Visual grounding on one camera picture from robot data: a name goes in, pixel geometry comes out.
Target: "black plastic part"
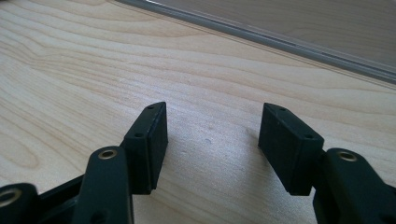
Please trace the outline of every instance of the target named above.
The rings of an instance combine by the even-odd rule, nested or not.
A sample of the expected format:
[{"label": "black plastic part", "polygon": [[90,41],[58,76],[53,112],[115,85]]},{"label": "black plastic part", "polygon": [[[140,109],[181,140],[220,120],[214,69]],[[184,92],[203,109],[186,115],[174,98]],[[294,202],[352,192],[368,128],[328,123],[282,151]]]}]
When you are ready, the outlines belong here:
[{"label": "black plastic part", "polygon": [[288,109],[264,104],[259,147],[291,195],[309,195],[324,139]]},{"label": "black plastic part", "polygon": [[132,194],[150,194],[157,188],[167,145],[166,103],[149,105],[120,145],[128,156]]},{"label": "black plastic part", "polygon": [[317,188],[313,205],[319,224],[339,223],[340,210],[327,185]]},{"label": "black plastic part", "polygon": [[[111,147],[115,148],[118,151],[118,155],[122,155],[124,158],[119,161],[120,164],[101,168],[97,161],[93,160],[87,168],[87,172],[90,170],[89,174],[91,175],[98,175],[95,172],[104,172],[101,174],[111,173],[112,175],[106,178],[105,175],[98,177],[81,175],[39,196],[37,196],[35,187],[30,184],[4,186],[0,188],[0,224],[71,223],[73,216],[76,216],[75,223],[101,223],[104,219],[107,219],[107,223],[132,222],[133,219],[125,218],[127,216],[125,213],[117,215],[121,219],[113,219],[112,216],[115,216],[121,210],[126,210],[133,217],[132,189],[137,194],[150,194],[151,190],[157,187],[167,144],[166,103],[149,105],[142,111],[131,130],[125,135],[121,146]],[[98,165],[96,171],[94,171],[95,168],[92,168],[92,165]],[[83,178],[87,179],[84,183],[88,181],[89,184],[82,186]],[[123,186],[127,188],[126,193],[118,189],[123,188]],[[21,189],[23,194],[17,201],[11,204],[4,204],[2,202],[7,202],[9,197],[12,197],[12,194],[7,193],[10,189]],[[96,191],[96,189],[100,192],[97,197],[91,196],[90,193],[87,194],[88,191]],[[81,200],[80,194],[85,195],[86,199]],[[125,200],[131,202],[129,208],[129,203],[122,204]],[[84,205],[80,206],[92,206],[92,210],[96,205],[106,204],[111,211],[104,209],[98,213],[91,214],[91,219],[86,222],[86,217],[81,214],[84,212],[75,214],[75,209],[81,202]]]},{"label": "black plastic part", "polygon": [[0,188],[0,224],[36,222],[38,196],[31,184],[14,184]]},{"label": "black plastic part", "polygon": [[124,148],[103,147],[93,152],[72,223],[133,223],[129,183]]},{"label": "black plastic part", "polygon": [[396,223],[396,197],[363,156],[329,149],[323,172],[338,205],[338,223]]},{"label": "black plastic part", "polygon": [[394,188],[393,186],[388,186],[388,187],[393,192],[393,194],[396,196],[396,188]]},{"label": "black plastic part", "polygon": [[70,223],[83,175],[39,195],[39,224]]}]

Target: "wooden tabletop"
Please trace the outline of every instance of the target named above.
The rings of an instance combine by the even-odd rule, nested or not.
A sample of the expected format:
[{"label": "wooden tabletop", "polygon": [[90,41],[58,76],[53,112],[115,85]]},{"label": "wooden tabletop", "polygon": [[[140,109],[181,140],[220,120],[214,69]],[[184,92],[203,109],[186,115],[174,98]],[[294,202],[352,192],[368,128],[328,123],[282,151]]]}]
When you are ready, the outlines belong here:
[{"label": "wooden tabletop", "polygon": [[396,87],[113,1],[0,2],[0,186],[45,192],[165,101],[158,188],[136,223],[315,223],[258,149],[264,102],[396,186]]}]

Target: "screw hole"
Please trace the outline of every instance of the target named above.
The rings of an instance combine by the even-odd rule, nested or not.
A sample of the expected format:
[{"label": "screw hole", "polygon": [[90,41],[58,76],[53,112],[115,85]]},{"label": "screw hole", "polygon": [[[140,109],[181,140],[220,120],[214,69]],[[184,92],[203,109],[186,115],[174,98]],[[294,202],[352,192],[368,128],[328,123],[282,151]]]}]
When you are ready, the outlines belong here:
[{"label": "screw hole", "polygon": [[338,156],[344,161],[356,161],[358,159],[355,155],[344,151],[338,152]]},{"label": "screw hole", "polygon": [[110,150],[105,150],[101,153],[99,153],[99,159],[101,160],[108,160],[111,159],[113,157],[117,156],[117,151],[114,149],[110,149]]},{"label": "screw hole", "polygon": [[107,221],[106,211],[97,211],[91,216],[91,224],[105,224]]},{"label": "screw hole", "polygon": [[311,134],[305,134],[305,135],[304,135],[304,138],[313,139],[314,136],[312,136]]},{"label": "screw hole", "polygon": [[5,207],[17,201],[22,195],[20,189],[7,189],[0,193],[0,207]]}]

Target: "wooden table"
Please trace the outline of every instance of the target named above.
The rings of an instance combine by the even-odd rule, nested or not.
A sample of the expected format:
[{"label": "wooden table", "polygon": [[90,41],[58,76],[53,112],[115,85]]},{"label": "wooden table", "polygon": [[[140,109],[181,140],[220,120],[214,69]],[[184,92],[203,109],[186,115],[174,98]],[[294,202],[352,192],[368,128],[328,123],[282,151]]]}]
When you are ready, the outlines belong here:
[{"label": "wooden table", "polygon": [[396,186],[396,88],[113,1],[0,2],[0,186],[52,189],[166,101],[159,187],[136,223],[315,223],[258,149],[264,102]]}]

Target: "glass panel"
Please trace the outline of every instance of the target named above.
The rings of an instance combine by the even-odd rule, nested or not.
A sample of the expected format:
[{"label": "glass panel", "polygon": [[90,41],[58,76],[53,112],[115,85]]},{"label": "glass panel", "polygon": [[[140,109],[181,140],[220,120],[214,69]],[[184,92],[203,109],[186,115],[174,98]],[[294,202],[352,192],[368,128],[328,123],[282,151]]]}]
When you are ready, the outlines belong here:
[{"label": "glass panel", "polygon": [[395,0],[121,0],[396,83]]}]

